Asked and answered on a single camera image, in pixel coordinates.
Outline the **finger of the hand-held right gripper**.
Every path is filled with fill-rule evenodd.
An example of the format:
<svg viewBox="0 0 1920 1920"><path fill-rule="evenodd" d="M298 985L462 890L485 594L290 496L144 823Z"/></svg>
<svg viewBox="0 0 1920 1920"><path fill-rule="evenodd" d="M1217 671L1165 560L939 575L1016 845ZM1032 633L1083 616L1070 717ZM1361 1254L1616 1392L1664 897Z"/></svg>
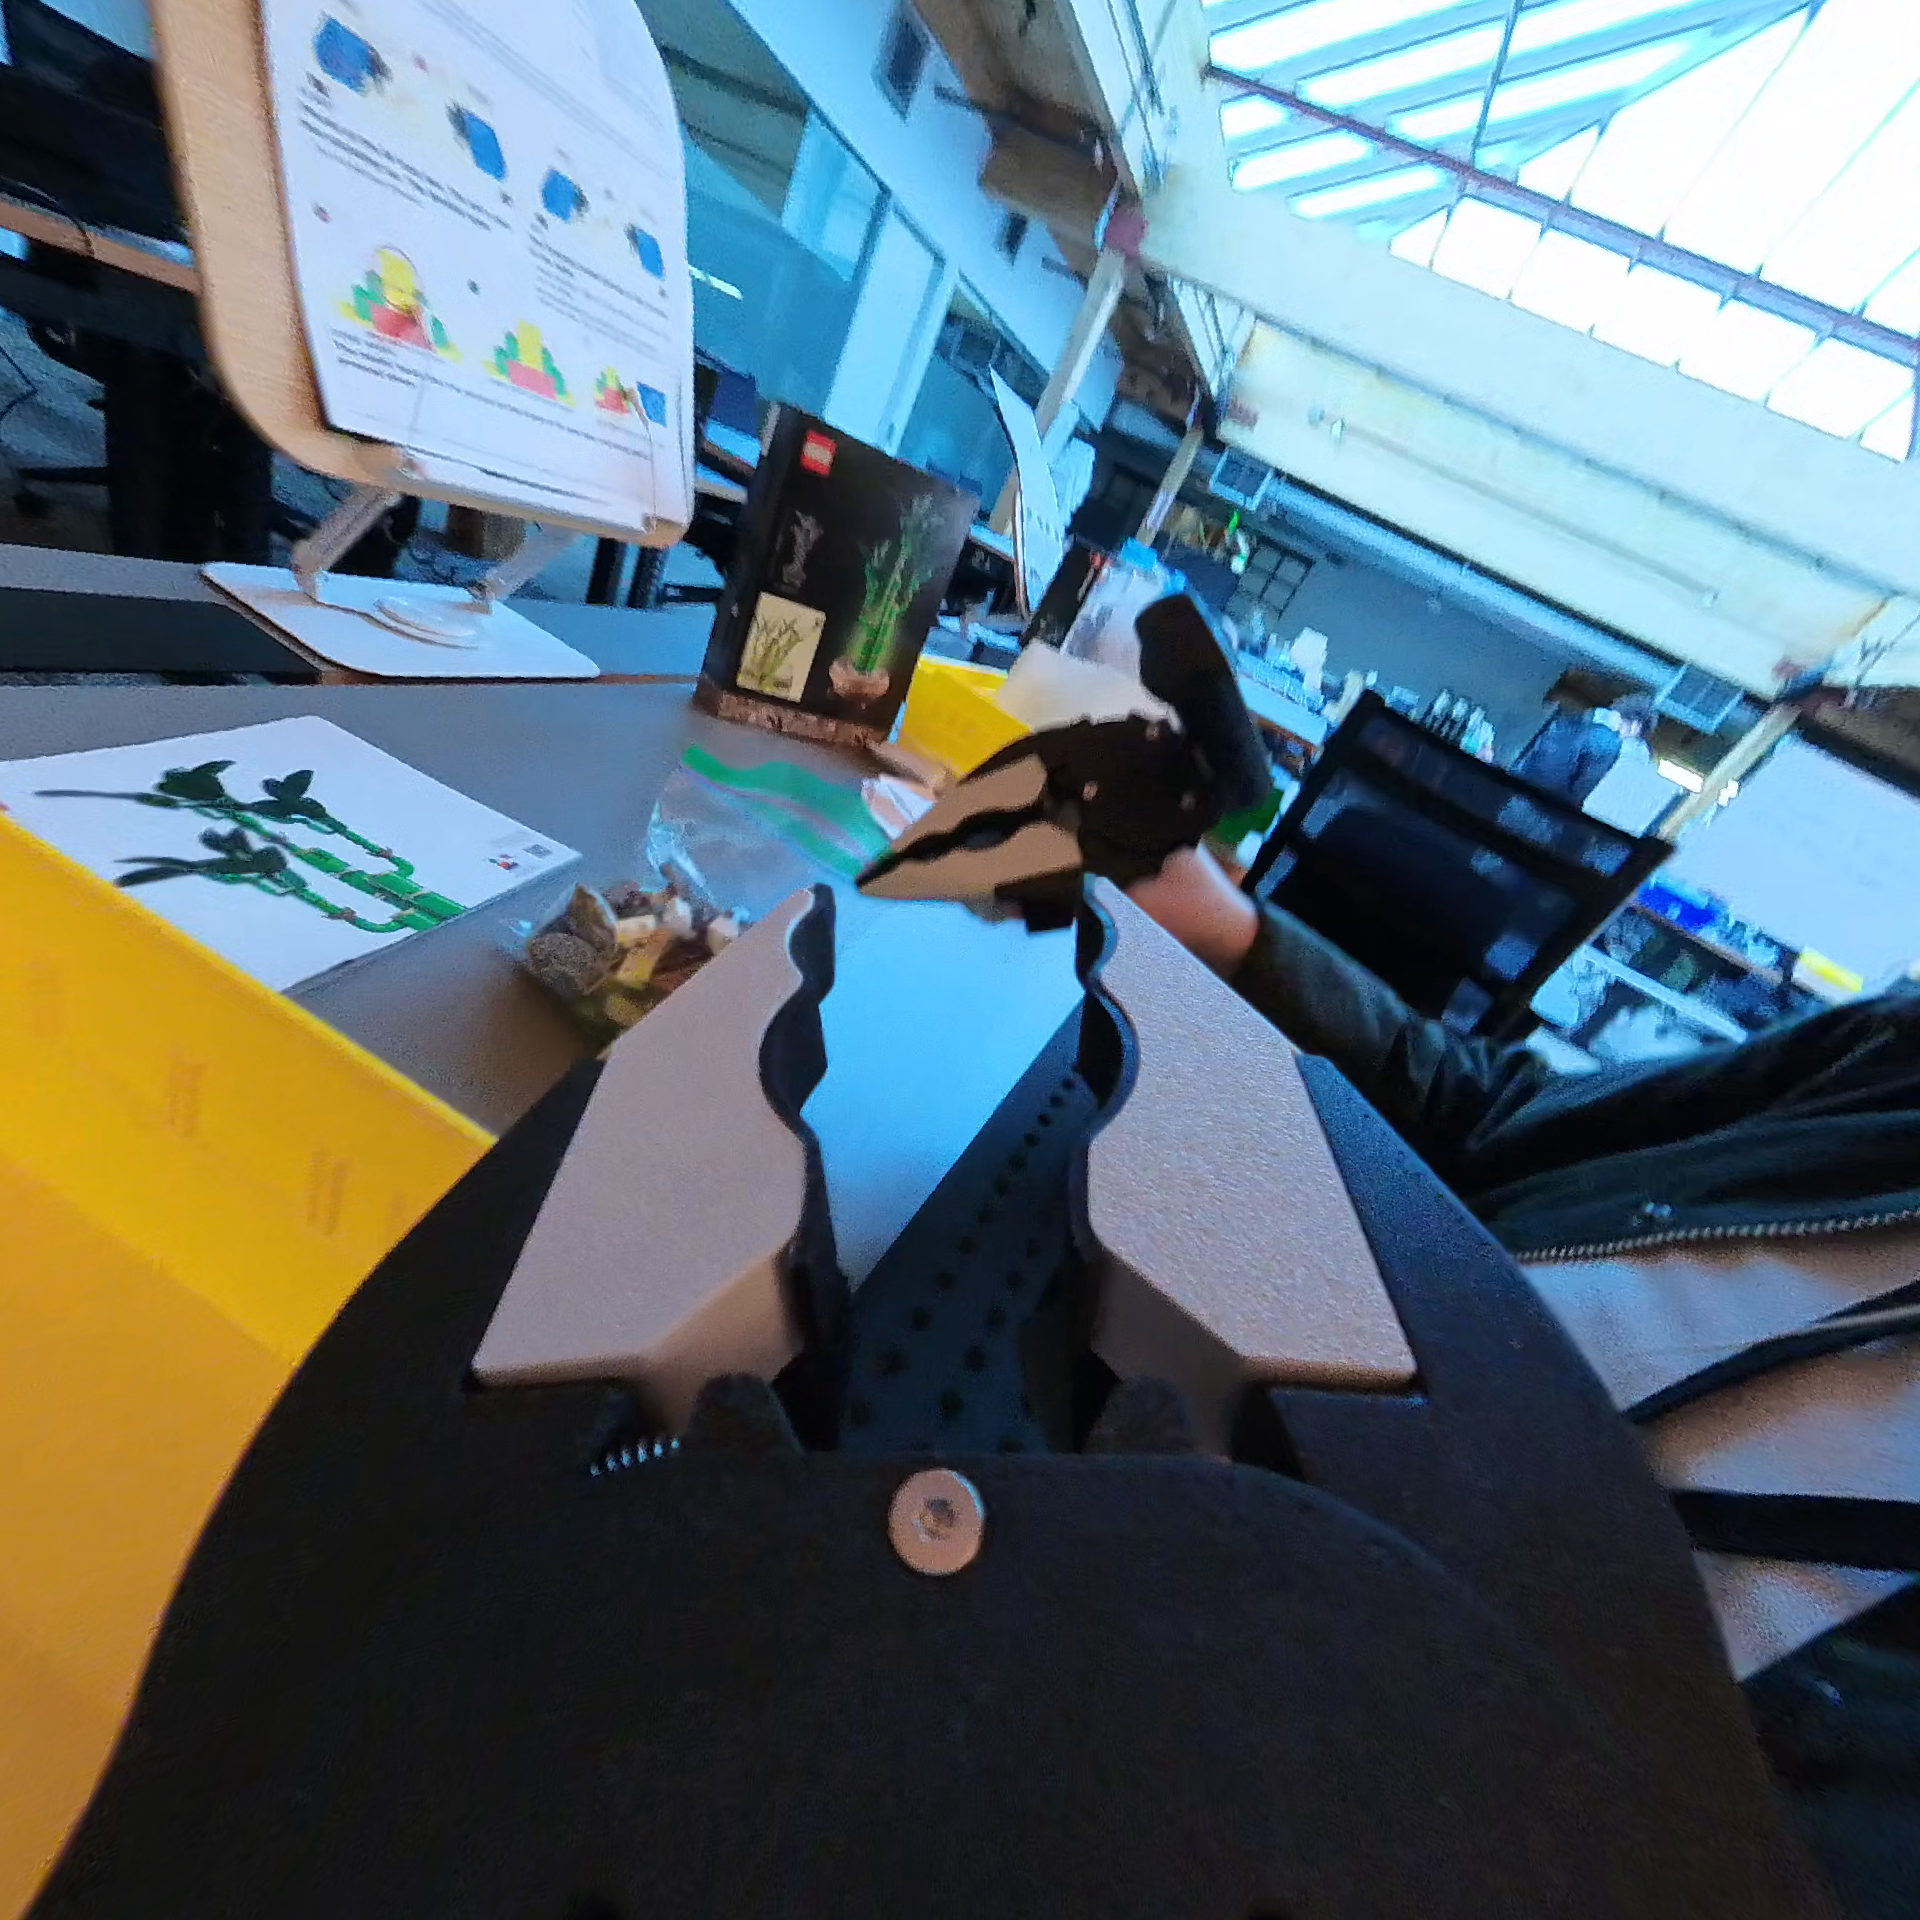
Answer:
<svg viewBox="0 0 1920 1920"><path fill-rule="evenodd" d="M862 895L886 902L947 902L1025 933L1066 927L1086 890L1077 839L1055 823L990 823L906 834L856 877Z"/></svg>
<svg viewBox="0 0 1920 1920"><path fill-rule="evenodd" d="M902 862L1057 862L1048 767L1031 746L951 784L899 834Z"/></svg>

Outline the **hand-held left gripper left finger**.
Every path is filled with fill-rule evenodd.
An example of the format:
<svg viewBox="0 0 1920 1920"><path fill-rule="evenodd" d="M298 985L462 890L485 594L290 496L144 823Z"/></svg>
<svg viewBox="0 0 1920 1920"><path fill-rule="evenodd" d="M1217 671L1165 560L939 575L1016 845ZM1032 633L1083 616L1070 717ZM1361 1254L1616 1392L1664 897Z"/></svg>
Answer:
<svg viewBox="0 0 1920 1920"><path fill-rule="evenodd" d="M799 887L617 1040L471 1357L615 1382L682 1428L707 1380L830 1372L847 1319L822 1150L833 895Z"/></svg>

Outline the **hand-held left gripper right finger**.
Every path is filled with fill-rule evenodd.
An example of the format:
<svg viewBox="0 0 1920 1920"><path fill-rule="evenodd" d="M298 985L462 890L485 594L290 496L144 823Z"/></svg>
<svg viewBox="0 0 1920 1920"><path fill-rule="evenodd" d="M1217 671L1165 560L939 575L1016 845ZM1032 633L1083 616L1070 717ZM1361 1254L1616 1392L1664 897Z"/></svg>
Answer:
<svg viewBox="0 0 1920 1920"><path fill-rule="evenodd" d="M1088 1013L1119 1081L1086 1145L1090 1350L1168 1382L1200 1448L1248 1394L1395 1394L1416 1362L1297 1050L1119 887L1088 889Z"/></svg>

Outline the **clear zip bag of bricks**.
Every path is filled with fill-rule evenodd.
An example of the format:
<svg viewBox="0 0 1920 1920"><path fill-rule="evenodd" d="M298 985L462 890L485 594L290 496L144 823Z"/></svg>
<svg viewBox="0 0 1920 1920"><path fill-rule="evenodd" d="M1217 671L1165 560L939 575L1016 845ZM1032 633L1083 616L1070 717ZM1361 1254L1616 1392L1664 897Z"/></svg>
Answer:
<svg viewBox="0 0 1920 1920"><path fill-rule="evenodd" d="M792 894L849 884L927 808L893 774L838 784L785 758L682 751L631 871L517 927L518 969L609 1044Z"/></svg>

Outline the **white instruction booklet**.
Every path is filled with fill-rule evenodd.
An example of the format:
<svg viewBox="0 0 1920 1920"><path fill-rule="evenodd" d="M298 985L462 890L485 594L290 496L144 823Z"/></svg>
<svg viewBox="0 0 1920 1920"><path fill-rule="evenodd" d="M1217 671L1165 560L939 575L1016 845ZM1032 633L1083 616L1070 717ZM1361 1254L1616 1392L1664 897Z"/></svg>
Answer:
<svg viewBox="0 0 1920 1920"><path fill-rule="evenodd" d="M3 818L277 992L579 862L317 714L14 757Z"/></svg>

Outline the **person's right forearm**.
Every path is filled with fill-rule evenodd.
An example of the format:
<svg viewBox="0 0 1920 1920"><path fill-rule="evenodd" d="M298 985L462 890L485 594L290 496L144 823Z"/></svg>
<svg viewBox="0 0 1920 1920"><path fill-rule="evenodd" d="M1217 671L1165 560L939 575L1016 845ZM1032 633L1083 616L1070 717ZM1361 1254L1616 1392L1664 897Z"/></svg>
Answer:
<svg viewBox="0 0 1920 1920"><path fill-rule="evenodd" d="M1526 1047L1465 1038L1416 1013L1269 902L1254 902L1254 935L1229 982L1297 1050L1330 1063L1447 1178L1549 1084L1547 1065Z"/></svg>

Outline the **grey desk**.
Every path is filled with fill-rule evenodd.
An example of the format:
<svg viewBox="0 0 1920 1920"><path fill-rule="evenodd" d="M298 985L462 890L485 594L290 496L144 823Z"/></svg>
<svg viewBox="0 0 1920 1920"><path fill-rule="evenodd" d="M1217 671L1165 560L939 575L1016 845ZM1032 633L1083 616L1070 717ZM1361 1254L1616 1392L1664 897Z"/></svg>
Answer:
<svg viewBox="0 0 1920 1920"><path fill-rule="evenodd" d="M582 876L629 871L687 745L731 765L784 758L854 789L849 751L718 721L690 684L374 684L312 687L3 687L3 758L317 712L514 821L553 829ZM424 1090L502 1134L584 1054L579 1028L518 973L496 902L395 954L298 989ZM985 922L952 902L840 895L822 1004L826 1073L806 1101L840 1266L863 1279L1014 1081L1080 1009L1072 935Z"/></svg>

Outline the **person's right hand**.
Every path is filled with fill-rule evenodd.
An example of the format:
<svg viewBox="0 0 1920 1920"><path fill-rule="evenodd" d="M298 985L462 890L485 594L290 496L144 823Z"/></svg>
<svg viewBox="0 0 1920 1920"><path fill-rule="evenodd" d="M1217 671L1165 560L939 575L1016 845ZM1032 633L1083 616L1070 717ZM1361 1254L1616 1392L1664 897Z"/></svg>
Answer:
<svg viewBox="0 0 1920 1920"><path fill-rule="evenodd" d="M1125 894L1216 975L1231 975L1262 926L1258 906L1203 848L1174 848Z"/></svg>

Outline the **small yellow container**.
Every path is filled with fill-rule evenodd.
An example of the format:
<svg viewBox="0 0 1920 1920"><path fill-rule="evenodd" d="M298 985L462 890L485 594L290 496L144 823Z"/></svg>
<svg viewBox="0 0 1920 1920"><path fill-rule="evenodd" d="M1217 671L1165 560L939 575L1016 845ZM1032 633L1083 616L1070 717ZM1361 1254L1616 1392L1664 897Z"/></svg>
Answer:
<svg viewBox="0 0 1920 1920"><path fill-rule="evenodd" d="M992 665L921 655L898 714L896 742L965 776L1018 740L1027 727L1000 692L1006 671Z"/></svg>

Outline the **framed picture on cork mat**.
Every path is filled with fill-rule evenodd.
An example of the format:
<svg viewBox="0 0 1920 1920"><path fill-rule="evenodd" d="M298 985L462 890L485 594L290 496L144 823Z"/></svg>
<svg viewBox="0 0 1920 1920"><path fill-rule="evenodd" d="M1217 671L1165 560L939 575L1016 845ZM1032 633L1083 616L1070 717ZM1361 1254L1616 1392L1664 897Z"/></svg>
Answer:
<svg viewBox="0 0 1920 1920"><path fill-rule="evenodd" d="M697 711L833 746L891 737L976 506L974 492L776 407L736 524Z"/></svg>

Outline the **black monitor screen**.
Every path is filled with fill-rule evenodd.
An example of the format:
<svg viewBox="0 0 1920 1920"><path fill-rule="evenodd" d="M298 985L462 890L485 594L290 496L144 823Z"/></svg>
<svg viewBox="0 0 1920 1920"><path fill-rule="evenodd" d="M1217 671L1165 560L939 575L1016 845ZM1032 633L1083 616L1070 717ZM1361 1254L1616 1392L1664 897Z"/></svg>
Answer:
<svg viewBox="0 0 1920 1920"><path fill-rule="evenodd" d="M1633 834L1470 757L1365 689L1263 839L1243 890L1419 1015L1517 1042L1533 999L1665 863Z"/></svg>

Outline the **person's torso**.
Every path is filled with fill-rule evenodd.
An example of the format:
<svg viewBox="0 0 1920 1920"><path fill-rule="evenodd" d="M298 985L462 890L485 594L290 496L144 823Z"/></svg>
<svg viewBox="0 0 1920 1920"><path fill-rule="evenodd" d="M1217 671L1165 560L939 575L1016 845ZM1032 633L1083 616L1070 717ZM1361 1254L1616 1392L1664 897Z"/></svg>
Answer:
<svg viewBox="0 0 1920 1920"><path fill-rule="evenodd" d="M1641 1066L1522 1050L1448 1177L1635 1426L1843 1916L1917 1916L1914 988Z"/></svg>

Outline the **yellow plastic bin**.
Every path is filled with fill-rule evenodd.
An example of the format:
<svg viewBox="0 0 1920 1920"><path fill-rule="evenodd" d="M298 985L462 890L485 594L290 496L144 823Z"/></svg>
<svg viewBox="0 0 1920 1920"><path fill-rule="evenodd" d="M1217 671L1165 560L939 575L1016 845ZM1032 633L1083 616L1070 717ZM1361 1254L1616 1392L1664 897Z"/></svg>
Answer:
<svg viewBox="0 0 1920 1920"><path fill-rule="evenodd" d="M1 824L1 1913L31 1905L211 1505L491 1134Z"/></svg>

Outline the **printed instruction sheet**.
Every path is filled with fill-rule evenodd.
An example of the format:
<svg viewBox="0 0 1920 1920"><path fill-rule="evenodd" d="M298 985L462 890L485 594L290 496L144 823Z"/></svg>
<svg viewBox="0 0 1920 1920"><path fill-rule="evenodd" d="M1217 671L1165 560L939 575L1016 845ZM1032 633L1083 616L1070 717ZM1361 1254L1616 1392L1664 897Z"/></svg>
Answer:
<svg viewBox="0 0 1920 1920"><path fill-rule="evenodd" d="M320 408L441 498L693 505L681 120L633 2L258 6Z"/></svg>

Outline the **white document stand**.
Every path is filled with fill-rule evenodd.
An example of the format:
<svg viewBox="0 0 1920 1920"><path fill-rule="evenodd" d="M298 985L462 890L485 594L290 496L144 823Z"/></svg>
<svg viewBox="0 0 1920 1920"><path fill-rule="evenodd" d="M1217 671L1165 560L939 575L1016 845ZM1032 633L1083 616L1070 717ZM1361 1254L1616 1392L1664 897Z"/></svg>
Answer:
<svg viewBox="0 0 1920 1920"><path fill-rule="evenodd" d="M326 424L305 349L281 200L258 6L151 5L175 192L199 273L199 321L231 404L290 462L344 484L288 567L210 562L217 592L365 681L592 681L599 665L509 608L573 536L651 548L579 518L441 498L383 445Z"/></svg>

